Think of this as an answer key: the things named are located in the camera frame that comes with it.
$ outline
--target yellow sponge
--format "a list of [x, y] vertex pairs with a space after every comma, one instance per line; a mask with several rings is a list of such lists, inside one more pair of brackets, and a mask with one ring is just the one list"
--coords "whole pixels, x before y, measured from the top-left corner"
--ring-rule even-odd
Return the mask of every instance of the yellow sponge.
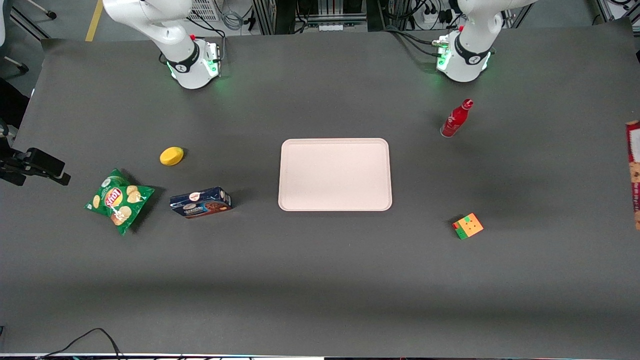
[[166, 166], [173, 166], [182, 160], [184, 150], [181, 147], [170, 147], [160, 154], [160, 162]]

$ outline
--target yellow object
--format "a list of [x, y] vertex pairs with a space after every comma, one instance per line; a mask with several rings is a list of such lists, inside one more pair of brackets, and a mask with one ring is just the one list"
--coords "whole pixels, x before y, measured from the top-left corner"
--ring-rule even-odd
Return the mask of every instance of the yellow object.
[[163, 151], [162, 154], [160, 154], [160, 162], [163, 165], [170, 167], [179, 163], [180, 160], [182, 160], [183, 156], [184, 151], [181, 147], [170, 147], [169, 149]]
[[91, 23], [89, 24], [89, 30], [86, 32], [86, 37], [84, 41], [93, 41], [93, 37], [95, 36], [95, 30], [98, 28], [98, 21], [100, 21], [100, 15], [102, 15], [102, 0], [98, 0], [95, 4], [95, 9], [93, 10], [93, 17], [91, 18]]

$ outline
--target bottle cap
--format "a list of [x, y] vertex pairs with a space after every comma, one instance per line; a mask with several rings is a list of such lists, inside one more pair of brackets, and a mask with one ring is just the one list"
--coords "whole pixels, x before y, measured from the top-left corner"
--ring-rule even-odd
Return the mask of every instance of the bottle cap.
[[473, 107], [474, 101], [472, 99], [467, 99], [462, 102], [462, 108], [464, 110], [469, 110]]
[[173, 166], [182, 160], [184, 156], [184, 150], [181, 147], [170, 147], [160, 154], [160, 162], [166, 166]]

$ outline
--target chair leg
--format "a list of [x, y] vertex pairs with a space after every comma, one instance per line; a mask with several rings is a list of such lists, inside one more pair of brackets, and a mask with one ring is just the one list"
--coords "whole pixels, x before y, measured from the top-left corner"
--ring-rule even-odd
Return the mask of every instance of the chair leg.
[[29, 67], [27, 65], [25, 65], [24, 63], [21, 63], [19, 61], [15, 61], [14, 59], [11, 59], [8, 56], [5, 56], [4, 59], [12, 64], [14, 64], [18, 70], [20, 70], [21, 73], [26, 73], [27, 71], [29, 71]]
[[28, 2], [30, 2], [33, 6], [37, 7], [38, 9], [42, 10], [45, 14], [47, 14], [47, 16], [53, 20], [55, 18], [57, 18], [58, 16], [56, 15], [56, 13], [47, 10], [45, 8], [43, 8], [42, 6], [38, 5], [34, 0], [27, 0]]

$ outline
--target yellow floor line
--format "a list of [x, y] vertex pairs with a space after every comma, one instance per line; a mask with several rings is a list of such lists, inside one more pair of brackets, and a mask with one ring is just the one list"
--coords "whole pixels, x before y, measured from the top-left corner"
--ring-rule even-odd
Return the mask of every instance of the yellow floor line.
[[84, 41], [93, 41], [95, 30], [98, 28], [98, 21], [100, 21], [100, 15], [102, 15], [102, 0], [98, 0], [98, 3], [95, 5], [91, 24], [89, 24], [89, 30], [86, 32], [86, 38], [84, 38]]

